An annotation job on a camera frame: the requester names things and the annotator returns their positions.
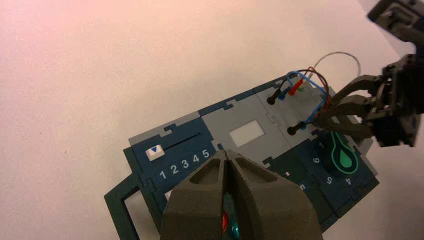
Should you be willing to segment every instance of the dark blue panel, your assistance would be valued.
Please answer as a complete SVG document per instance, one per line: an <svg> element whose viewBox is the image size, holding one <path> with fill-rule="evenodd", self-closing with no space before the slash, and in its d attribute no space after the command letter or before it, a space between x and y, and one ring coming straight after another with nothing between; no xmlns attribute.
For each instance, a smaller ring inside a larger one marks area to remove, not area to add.
<svg viewBox="0 0 424 240"><path fill-rule="evenodd" d="M143 172L140 174L144 187L141 192L153 196L162 212L167 204L164 194L216 152L211 143L212 135L200 117L164 129L172 130L172 133L164 137L155 135L132 146ZM158 144L162 146L165 155L150 161L146 150Z"/></svg>
<svg viewBox="0 0 424 240"><path fill-rule="evenodd" d="M345 176L330 174L323 166L325 156L319 151L320 139L326 137L326 134L328 133L320 132L318 138L312 141L306 140L293 149L298 156L301 156L300 159L308 170L307 174L310 181L318 186L340 218L350 209L346 210L345 206L353 206L359 198L366 194L358 191L358 189L365 188L368 183L375 179L375 176L362 161L359 152L356 152L359 163L356 173ZM347 142L344 137L342 137L342 140L345 143Z"/></svg>
<svg viewBox="0 0 424 240"><path fill-rule="evenodd" d="M308 147L309 146L307 142L304 141L296 148L308 151ZM319 190L318 185L314 184L309 179L308 170L302 164L301 157L302 156L292 148L275 159L272 157L265 159L263 164L269 164L269 170L278 173L279 175L299 185L300 189L304 191L315 208L319 224L321 225L321 229L324 232L328 227L337 221L337 217L329 202Z"/></svg>

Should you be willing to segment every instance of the green knob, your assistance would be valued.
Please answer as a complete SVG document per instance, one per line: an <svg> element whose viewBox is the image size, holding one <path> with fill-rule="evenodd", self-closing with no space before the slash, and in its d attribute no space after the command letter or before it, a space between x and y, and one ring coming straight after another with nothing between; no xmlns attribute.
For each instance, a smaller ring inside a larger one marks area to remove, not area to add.
<svg viewBox="0 0 424 240"><path fill-rule="evenodd" d="M335 176L351 175L358 170L358 158L337 132L331 132L325 144L324 167Z"/></svg>

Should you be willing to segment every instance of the white table surface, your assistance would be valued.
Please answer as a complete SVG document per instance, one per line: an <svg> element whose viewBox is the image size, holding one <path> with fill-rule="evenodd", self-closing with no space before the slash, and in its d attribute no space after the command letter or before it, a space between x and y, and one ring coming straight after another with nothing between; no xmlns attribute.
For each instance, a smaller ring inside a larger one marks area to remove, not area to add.
<svg viewBox="0 0 424 240"><path fill-rule="evenodd" d="M103 196L131 172L129 137L332 51L378 74L399 56L365 15L354 0L1 1L1 238L118 239ZM356 65L318 70L337 91ZM423 148L374 145L380 185L324 238L423 239ZM128 207L159 239L140 194Z"/></svg>

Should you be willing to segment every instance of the teal light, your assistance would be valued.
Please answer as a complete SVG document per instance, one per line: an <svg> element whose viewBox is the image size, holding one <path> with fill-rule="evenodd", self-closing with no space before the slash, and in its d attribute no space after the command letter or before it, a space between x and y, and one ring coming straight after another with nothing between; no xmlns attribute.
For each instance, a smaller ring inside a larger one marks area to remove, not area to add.
<svg viewBox="0 0 424 240"><path fill-rule="evenodd" d="M232 224L231 232L235 240L240 239L239 224L237 223L237 221L234 221L234 223Z"/></svg>

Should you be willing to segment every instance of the white rectangular slot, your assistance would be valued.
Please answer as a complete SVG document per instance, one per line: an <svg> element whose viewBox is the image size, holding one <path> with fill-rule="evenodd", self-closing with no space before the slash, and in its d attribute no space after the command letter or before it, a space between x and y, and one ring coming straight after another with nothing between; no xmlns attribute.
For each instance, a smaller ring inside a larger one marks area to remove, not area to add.
<svg viewBox="0 0 424 240"><path fill-rule="evenodd" d="M254 120L229 132L235 145L239 148L264 135L259 123Z"/></svg>
<svg viewBox="0 0 424 240"><path fill-rule="evenodd" d="M159 144L159 145L153 146L152 148L147 149L146 155L150 161L153 161L165 155L165 152L162 149L162 146Z"/></svg>

